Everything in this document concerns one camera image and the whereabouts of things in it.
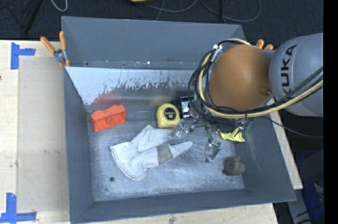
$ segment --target blue tape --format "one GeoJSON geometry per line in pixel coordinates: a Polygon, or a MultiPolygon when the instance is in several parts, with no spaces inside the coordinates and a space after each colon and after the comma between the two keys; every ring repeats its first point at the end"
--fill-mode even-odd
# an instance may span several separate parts
{"type": "Polygon", "coordinates": [[[34,56],[35,49],[20,49],[20,46],[12,42],[12,57],[11,57],[11,69],[19,68],[19,56],[34,56]]]}
{"type": "Polygon", "coordinates": [[[30,221],[36,219],[36,212],[16,213],[16,195],[6,194],[6,212],[1,213],[0,223],[16,224],[17,221],[30,221]]]}

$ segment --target gray bin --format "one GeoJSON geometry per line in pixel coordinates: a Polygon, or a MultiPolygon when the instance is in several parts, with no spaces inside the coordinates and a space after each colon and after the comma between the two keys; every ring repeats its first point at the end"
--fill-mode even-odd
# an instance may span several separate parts
{"type": "Polygon", "coordinates": [[[141,181],[125,177],[109,150],[148,124],[156,127],[158,106],[187,96],[191,73],[214,44],[245,39],[240,25],[67,16],[61,21],[71,63],[64,70],[64,103],[72,223],[296,199],[266,119],[253,121],[245,143],[224,142],[213,163],[204,161],[206,131],[197,128],[184,138],[193,141],[189,151],[147,171],[141,181]],[[127,121],[94,133],[91,112],[114,103],[126,107],[127,121]],[[241,175],[222,173],[233,155],[246,166],[241,175]]]}

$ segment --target wooden table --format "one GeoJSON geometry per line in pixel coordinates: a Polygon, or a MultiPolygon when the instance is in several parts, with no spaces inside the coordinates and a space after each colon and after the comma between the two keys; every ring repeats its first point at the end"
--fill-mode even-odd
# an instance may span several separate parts
{"type": "MultiPolygon", "coordinates": [[[[52,44],[61,48],[59,42],[52,44]]],[[[6,193],[13,193],[17,213],[36,211],[39,223],[69,222],[62,68],[40,41],[0,40],[0,56],[0,213],[6,193]],[[11,70],[12,42],[36,50],[34,56],[19,56],[16,70],[11,70]],[[34,95],[35,101],[25,95],[34,95]]],[[[281,122],[278,113],[272,115],[281,122]]],[[[293,187],[299,190],[303,186],[285,132],[275,128],[293,187]]],[[[278,223],[271,203],[107,222],[278,223]]]]}

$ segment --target red block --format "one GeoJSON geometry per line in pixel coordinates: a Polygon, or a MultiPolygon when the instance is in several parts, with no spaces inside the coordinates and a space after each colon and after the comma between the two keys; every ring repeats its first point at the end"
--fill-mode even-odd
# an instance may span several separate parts
{"type": "Polygon", "coordinates": [[[126,122],[127,111],[123,105],[113,105],[106,110],[96,110],[90,115],[91,127],[94,132],[123,124],[126,122]]]}

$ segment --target white glove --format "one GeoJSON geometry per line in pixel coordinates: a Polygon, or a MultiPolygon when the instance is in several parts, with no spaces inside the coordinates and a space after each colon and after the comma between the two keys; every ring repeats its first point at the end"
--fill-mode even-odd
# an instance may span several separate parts
{"type": "Polygon", "coordinates": [[[148,168],[159,166],[187,151],[192,142],[169,145],[172,129],[158,129],[147,125],[130,142],[110,146],[111,154],[120,170],[131,180],[141,180],[148,168]]]}

